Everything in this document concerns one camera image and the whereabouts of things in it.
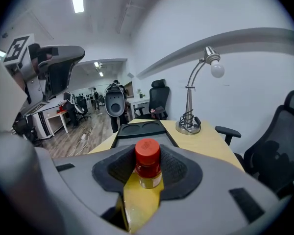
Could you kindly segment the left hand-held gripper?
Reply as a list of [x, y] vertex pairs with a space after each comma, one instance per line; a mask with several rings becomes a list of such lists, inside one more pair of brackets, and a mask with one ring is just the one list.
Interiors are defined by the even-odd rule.
[[3, 64], [26, 94], [21, 113], [32, 114], [65, 91], [74, 65], [84, 56], [80, 46], [41, 47], [33, 34], [15, 37]]

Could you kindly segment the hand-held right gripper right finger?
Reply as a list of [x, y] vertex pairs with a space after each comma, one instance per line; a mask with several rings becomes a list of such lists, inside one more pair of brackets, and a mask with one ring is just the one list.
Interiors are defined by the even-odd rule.
[[160, 205], [138, 231], [141, 235], [260, 235], [290, 202], [279, 199], [268, 187], [226, 161], [174, 146], [161, 146], [162, 155], [182, 161], [188, 169], [177, 185], [183, 191], [197, 187], [181, 199], [166, 199], [172, 186], [165, 185]]

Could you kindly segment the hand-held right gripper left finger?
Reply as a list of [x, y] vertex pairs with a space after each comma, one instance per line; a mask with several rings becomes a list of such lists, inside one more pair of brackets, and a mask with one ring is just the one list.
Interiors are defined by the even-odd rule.
[[123, 187], [135, 163], [134, 146], [53, 160], [35, 149], [38, 183], [47, 201], [47, 217], [39, 228], [47, 235], [125, 235]]

